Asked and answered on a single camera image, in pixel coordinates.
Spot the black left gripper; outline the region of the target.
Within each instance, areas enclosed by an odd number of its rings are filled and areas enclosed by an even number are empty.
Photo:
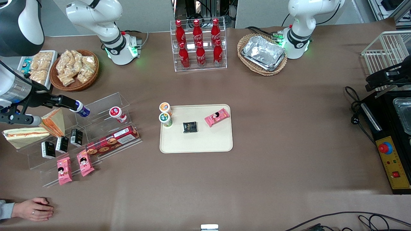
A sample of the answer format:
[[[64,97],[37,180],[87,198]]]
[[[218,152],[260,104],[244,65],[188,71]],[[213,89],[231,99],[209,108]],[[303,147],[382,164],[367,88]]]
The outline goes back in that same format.
[[[370,92],[381,86],[402,87],[410,85],[410,63],[400,63],[389,67],[384,73],[373,73],[366,77],[365,89]]]

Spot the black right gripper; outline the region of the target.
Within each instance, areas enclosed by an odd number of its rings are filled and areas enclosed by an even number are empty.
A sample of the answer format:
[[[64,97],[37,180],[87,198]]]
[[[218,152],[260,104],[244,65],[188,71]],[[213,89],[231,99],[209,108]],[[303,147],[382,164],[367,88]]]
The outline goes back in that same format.
[[[77,101],[72,98],[67,96],[56,96],[47,91],[40,91],[40,93],[32,91],[24,100],[24,106],[26,107],[65,107],[72,111],[78,110],[78,105],[76,103]]]

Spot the bare hand with ring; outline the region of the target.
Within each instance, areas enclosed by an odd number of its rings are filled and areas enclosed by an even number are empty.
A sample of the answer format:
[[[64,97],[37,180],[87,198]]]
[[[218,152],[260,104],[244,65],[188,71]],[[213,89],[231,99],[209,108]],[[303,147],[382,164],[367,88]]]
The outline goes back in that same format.
[[[44,197],[36,197],[20,203],[15,203],[11,218],[22,218],[35,222],[47,221],[53,216],[54,207]]]

